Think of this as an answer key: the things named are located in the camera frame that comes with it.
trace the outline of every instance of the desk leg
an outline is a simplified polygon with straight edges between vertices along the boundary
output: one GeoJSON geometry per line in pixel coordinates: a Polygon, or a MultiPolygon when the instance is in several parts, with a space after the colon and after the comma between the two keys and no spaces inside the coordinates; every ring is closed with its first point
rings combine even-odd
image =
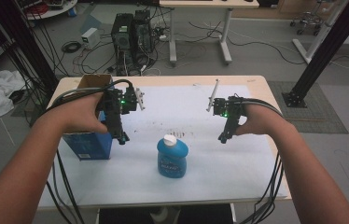
{"type": "Polygon", "coordinates": [[[228,35],[228,30],[230,28],[230,15],[232,14],[232,11],[233,11],[233,8],[228,8],[226,18],[225,18],[223,35],[219,36],[220,46],[221,46],[221,49],[223,50],[224,59],[227,64],[232,62],[232,58],[230,57],[230,51],[228,50],[228,45],[227,45],[227,35],[228,35]]]}
{"type": "Polygon", "coordinates": [[[175,52],[175,22],[174,22],[174,8],[171,8],[170,17],[171,17],[171,38],[169,40],[169,53],[170,53],[170,62],[173,66],[177,62],[177,56],[175,52]]]}

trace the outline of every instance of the white table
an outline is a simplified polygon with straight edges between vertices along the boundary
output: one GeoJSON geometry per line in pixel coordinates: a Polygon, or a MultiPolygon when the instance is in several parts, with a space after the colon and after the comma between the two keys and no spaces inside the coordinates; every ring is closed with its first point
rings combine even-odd
{"type": "MultiPolygon", "coordinates": [[[[60,144],[77,204],[118,207],[259,199],[271,177],[276,147],[263,135],[238,136],[227,144],[217,140],[226,120],[206,112],[217,78],[220,86],[216,97],[227,98],[237,92],[277,106],[260,76],[127,77],[146,94],[146,110],[122,116],[124,131],[131,141],[120,146],[115,140],[108,161],[79,161],[64,141],[60,144]],[[167,178],[158,172],[156,145],[166,133],[188,144],[188,169],[183,178],[167,178]]],[[[79,77],[62,79],[53,98],[73,89],[79,81],[79,77]]],[[[59,192],[70,203],[63,184],[59,184],[59,192]]],[[[278,199],[288,197],[284,181],[278,199]]],[[[39,208],[53,206],[45,190],[39,208]]]]}
{"type": "Polygon", "coordinates": [[[160,0],[162,7],[169,7],[171,18],[171,36],[169,43],[170,62],[175,65],[177,61],[175,50],[175,21],[192,20],[215,20],[215,15],[220,15],[219,20],[224,21],[223,34],[219,37],[219,44],[223,51],[225,62],[231,63],[232,58],[227,46],[227,35],[230,27],[230,16],[234,8],[254,8],[258,7],[257,0],[246,2],[245,0],[213,0],[213,1],[172,1],[160,0]]]}

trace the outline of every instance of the blue box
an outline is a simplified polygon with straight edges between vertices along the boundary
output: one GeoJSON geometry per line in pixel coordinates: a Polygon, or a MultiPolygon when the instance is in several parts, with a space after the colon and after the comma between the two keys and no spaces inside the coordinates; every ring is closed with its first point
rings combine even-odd
{"type": "MultiPolygon", "coordinates": [[[[99,113],[99,120],[105,120],[102,111],[99,113]]],[[[110,133],[66,133],[63,140],[81,161],[110,159],[113,142],[110,133]]]]}
{"type": "MultiPolygon", "coordinates": [[[[110,75],[84,75],[77,88],[101,88],[111,82],[110,75]]],[[[105,120],[105,113],[103,111],[97,112],[96,117],[98,120],[105,120]]],[[[81,161],[110,159],[113,141],[110,133],[65,133],[63,140],[81,161]]]]}

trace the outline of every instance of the forearm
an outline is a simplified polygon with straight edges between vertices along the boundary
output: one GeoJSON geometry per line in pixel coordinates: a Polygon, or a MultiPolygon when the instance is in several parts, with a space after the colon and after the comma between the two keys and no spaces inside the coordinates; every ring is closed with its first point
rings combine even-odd
{"type": "Polygon", "coordinates": [[[349,223],[349,203],[291,124],[271,134],[302,223],[349,223]]]}
{"type": "Polygon", "coordinates": [[[58,123],[38,120],[0,174],[0,223],[31,223],[62,136],[58,123]]]}

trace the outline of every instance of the black cable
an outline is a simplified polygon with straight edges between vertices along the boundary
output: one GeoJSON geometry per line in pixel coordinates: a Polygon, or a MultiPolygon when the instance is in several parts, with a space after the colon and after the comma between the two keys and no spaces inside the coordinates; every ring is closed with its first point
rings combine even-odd
{"type": "Polygon", "coordinates": [[[164,28],[164,29],[166,30],[166,29],[168,29],[169,27],[168,27],[168,25],[166,24],[165,18],[163,17],[164,14],[162,13],[161,7],[159,7],[159,9],[160,9],[160,12],[161,12],[161,16],[162,16],[163,23],[165,23],[165,28],[164,28]]]}
{"type": "Polygon", "coordinates": [[[78,205],[77,205],[75,197],[73,195],[73,191],[72,191],[72,189],[70,187],[69,180],[67,179],[66,171],[64,170],[63,162],[62,162],[62,159],[61,159],[61,155],[59,154],[59,150],[56,151],[56,155],[57,155],[57,158],[58,158],[59,167],[61,169],[63,183],[65,185],[67,194],[69,195],[69,199],[70,199],[73,207],[75,208],[76,214],[77,214],[79,220],[81,221],[81,224],[85,224],[84,219],[82,218],[82,215],[79,212],[78,205]]]}
{"type": "Polygon", "coordinates": [[[150,8],[150,6],[145,6],[145,9],[143,9],[143,10],[147,10],[147,9],[149,9],[150,8]]]}
{"type": "MultiPolygon", "coordinates": [[[[27,16],[26,16],[25,14],[22,14],[22,15],[23,15],[24,19],[27,21],[27,16]]],[[[37,16],[38,16],[39,19],[42,19],[40,13],[37,13],[37,16]]],[[[38,38],[38,35],[35,33],[35,30],[32,29],[32,28],[31,28],[30,30],[31,30],[32,34],[34,35],[34,38],[36,38],[37,41],[39,42],[40,47],[46,52],[47,56],[51,59],[51,61],[52,61],[52,63],[53,63],[53,66],[54,66],[53,69],[52,69],[53,73],[55,73],[55,70],[58,69],[58,70],[59,70],[60,72],[62,72],[64,75],[70,77],[70,75],[67,73],[66,69],[64,68],[64,65],[62,64],[62,59],[63,59],[63,57],[64,57],[64,54],[62,55],[62,57],[61,57],[61,59],[60,59],[60,58],[59,58],[59,55],[58,55],[58,52],[56,51],[56,49],[55,49],[55,47],[54,47],[54,45],[53,45],[53,43],[52,43],[52,40],[51,40],[51,38],[50,38],[50,36],[49,36],[49,32],[48,32],[48,30],[47,30],[47,27],[46,27],[45,23],[43,22],[43,20],[40,20],[40,23],[37,25],[37,27],[40,29],[41,33],[43,34],[43,36],[45,37],[47,43],[49,44],[49,49],[50,49],[52,58],[49,57],[49,54],[47,53],[46,48],[44,48],[42,42],[41,42],[40,39],[38,38]],[[58,57],[58,59],[59,59],[58,64],[55,63],[55,56],[54,56],[54,53],[55,53],[56,57],[58,57]]]]}
{"type": "Polygon", "coordinates": [[[68,41],[62,45],[61,50],[64,53],[74,53],[81,49],[81,47],[82,45],[77,41],[68,41]]]}
{"type": "Polygon", "coordinates": [[[151,20],[152,20],[153,18],[155,18],[155,14],[156,14],[156,13],[157,13],[157,8],[155,7],[154,14],[153,14],[152,17],[149,19],[148,22],[151,22],[151,20]]]}
{"type": "Polygon", "coordinates": [[[221,23],[221,22],[218,23],[218,25],[215,27],[215,29],[213,29],[213,30],[209,29],[210,31],[207,33],[206,37],[201,38],[201,39],[197,39],[197,40],[188,40],[188,41],[186,41],[186,42],[188,42],[188,43],[195,43],[195,42],[198,42],[198,41],[207,39],[207,38],[209,38],[209,37],[212,37],[212,34],[216,31],[216,29],[217,29],[217,27],[220,25],[220,23],[221,23]]]}
{"type": "Polygon", "coordinates": [[[102,66],[100,66],[98,69],[93,69],[93,68],[91,68],[91,67],[89,67],[89,66],[87,66],[87,65],[84,65],[85,60],[88,58],[88,56],[89,56],[92,52],[94,52],[94,51],[97,50],[98,48],[101,48],[101,47],[103,47],[103,46],[105,46],[105,45],[109,45],[109,44],[112,44],[112,43],[113,43],[113,42],[104,43],[104,44],[102,44],[102,45],[96,46],[96,47],[94,47],[93,49],[91,49],[91,50],[85,55],[85,57],[82,59],[81,63],[78,64],[78,66],[81,66],[82,72],[84,72],[85,74],[95,73],[95,72],[97,72],[99,69],[101,69],[103,66],[105,66],[107,63],[109,63],[109,62],[111,61],[111,59],[113,58],[114,55],[109,59],[108,62],[106,62],[105,64],[103,64],[102,66]],[[91,73],[86,72],[86,71],[84,70],[84,67],[89,67],[90,70],[93,70],[93,72],[91,72],[91,73]]]}
{"type": "Polygon", "coordinates": [[[201,27],[201,26],[197,26],[195,24],[192,24],[190,21],[188,22],[188,24],[190,24],[191,26],[198,28],[198,29],[202,29],[202,30],[208,30],[208,31],[212,31],[212,30],[216,30],[216,32],[219,32],[220,34],[222,34],[220,31],[218,31],[217,29],[211,29],[211,28],[205,28],[205,27],[201,27]]]}
{"type": "Polygon", "coordinates": [[[56,206],[56,208],[58,209],[59,213],[60,213],[61,216],[64,218],[64,220],[66,220],[66,222],[67,222],[68,224],[72,224],[72,223],[70,222],[70,220],[67,218],[67,216],[64,215],[64,213],[63,213],[63,211],[62,211],[62,208],[59,206],[58,202],[56,201],[55,195],[53,194],[52,188],[51,188],[51,186],[50,186],[50,184],[49,184],[48,181],[47,181],[46,185],[47,185],[47,187],[48,187],[48,189],[49,189],[49,194],[51,195],[51,198],[52,198],[53,202],[55,203],[55,206],[56,206]]]}
{"type": "Polygon", "coordinates": [[[42,82],[45,83],[45,88],[51,94],[54,91],[54,87],[58,84],[58,80],[35,42],[33,29],[25,25],[24,14],[16,6],[15,2],[11,2],[13,3],[11,6],[6,5],[6,7],[13,7],[13,10],[8,10],[11,14],[1,13],[3,17],[1,21],[6,25],[6,28],[14,36],[17,43],[20,44],[22,52],[27,55],[28,61],[33,65],[34,70],[39,74],[42,82]]]}
{"type": "MultiPolygon", "coordinates": [[[[243,98],[239,97],[236,93],[234,94],[235,97],[230,98],[230,100],[226,101],[226,104],[235,104],[240,103],[240,106],[244,105],[261,105],[265,106],[272,111],[276,112],[281,117],[283,116],[282,113],[277,110],[273,105],[259,100],[259,99],[253,99],[253,98],[243,98]]],[[[279,192],[280,185],[282,183],[282,177],[284,174],[284,167],[282,165],[282,161],[280,159],[279,153],[276,155],[276,159],[274,162],[273,170],[271,178],[268,182],[268,186],[265,189],[264,193],[262,194],[261,198],[254,204],[254,212],[247,217],[244,221],[242,221],[240,224],[245,223],[259,223],[263,221],[266,217],[268,217],[274,210],[275,204],[274,201],[276,199],[277,193],[279,192]],[[263,203],[259,208],[258,205],[262,203],[262,201],[265,198],[268,198],[267,202],[263,203]]]]}
{"type": "MultiPolygon", "coordinates": [[[[54,104],[48,108],[44,113],[47,113],[48,111],[50,111],[51,109],[59,106],[59,105],[63,105],[63,104],[66,104],[66,103],[69,103],[71,101],[74,101],[76,99],[79,99],[81,97],[85,97],[85,96],[88,96],[88,95],[91,95],[91,94],[94,94],[96,92],[100,92],[100,91],[104,91],[104,90],[107,90],[107,89],[110,89],[111,87],[113,87],[114,85],[117,85],[121,82],[126,82],[128,83],[129,87],[132,88],[133,87],[133,84],[127,80],[127,79],[119,79],[117,81],[114,81],[112,83],[110,83],[109,85],[105,86],[105,87],[102,87],[102,88],[99,88],[95,91],[84,91],[80,94],[72,94],[70,97],[66,97],[64,99],[64,97],[62,99],[56,99],[54,101],[54,104]]],[[[81,223],[84,224],[84,220],[82,218],[82,215],[81,213],[79,212],[79,208],[77,206],[77,202],[75,200],[75,197],[74,197],[74,194],[73,194],[73,191],[70,187],[70,183],[68,181],[68,178],[67,178],[67,175],[66,175],[66,171],[64,170],[64,167],[63,167],[63,162],[62,162],[62,159],[61,159],[61,155],[59,153],[59,150],[56,151],[56,154],[57,154],[57,159],[58,159],[58,163],[59,163],[59,166],[60,166],[60,169],[61,169],[61,174],[62,174],[62,178],[63,178],[63,183],[64,183],[64,186],[65,186],[65,189],[66,189],[66,192],[69,196],[69,199],[73,205],[73,207],[75,208],[75,211],[77,213],[77,216],[78,218],[80,219],[81,223]]],[[[49,192],[50,192],[50,195],[52,197],[52,200],[54,201],[55,205],[57,206],[59,212],[61,213],[61,215],[63,216],[64,219],[66,219],[66,221],[68,223],[70,223],[70,221],[68,220],[68,218],[63,214],[63,211],[62,209],[60,208],[60,206],[58,205],[58,202],[56,201],[56,198],[55,198],[55,195],[53,194],[52,192],[52,189],[50,189],[50,185],[49,185],[49,182],[47,181],[47,187],[49,188],[49,192]]]]}
{"type": "Polygon", "coordinates": [[[274,45],[267,44],[267,43],[264,43],[264,42],[258,42],[258,41],[249,42],[249,43],[245,43],[245,44],[236,44],[236,43],[232,42],[228,36],[227,36],[227,39],[231,42],[232,45],[241,46],[241,47],[242,47],[242,46],[246,46],[246,45],[251,45],[251,44],[267,45],[267,46],[269,46],[269,47],[271,47],[271,48],[276,49],[276,50],[279,52],[279,54],[280,54],[280,56],[282,57],[283,60],[285,60],[285,61],[288,62],[288,63],[293,63],[293,62],[289,61],[288,59],[286,59],[285,56],[283,56],[282,51],[280,51],[280,49],[278,49],[278,48],[275,47],[274,45]]]}
{"type": "Polygon", "coordinates": [[[54,187],[54,189],[55,189],[56,197],[58,198],[59,202],[67,209],[67,211],[70,213],[70,215],[72,216],[72,218],[73,218],[73,219],[76,221],[76,223],[77,223],[77,218],[76,218],[76,216],[73,214],[71,208],[62,200],[61,196],[59,195],[58,185],[57,185],[57,181],[56,181],[55,162],[52,164],[52,179],[53,179],[53,187],[54,187]]]}
{"type": "Polygon", "coordinates": [[[347,59],[349,59],[349,56],[341,56],[341,57],[338,57],[338,58],[335,58],[335,59],[333,59],[333,60],[331,60],[330,61],[330,63],[334,63],[335,61],[337,61],[337,60],[339,60],[339,59],[341,59],[341,58],[347,58],[347,59]]]}
{"type": "Polygon", "coordinates": [[[9,41],[11,40],[7,40],[6,42],[4,42],[2,44],[2,48],[6,53],[6,55],[8,56],[8,58],[17,67],[17,70],[22,74],[23,79],[25,79],[25,77],[28,77],[34,82],[34,86],[39,88],[41,91],[45,91],[45,88],[43,88],[44,86],[43,83],[41,82],[37,83],[32,79],[29,73],[32,73],[35,77],[36,77],[36,74],[33,73],[34,70],[30,67],[30,64],[26,63],[25,60],[23,59],[23,56],[20,53],[18,53],[18,51],[15,49],[16,43],[14,43],[13,41],[11,43],[9,41]]]}

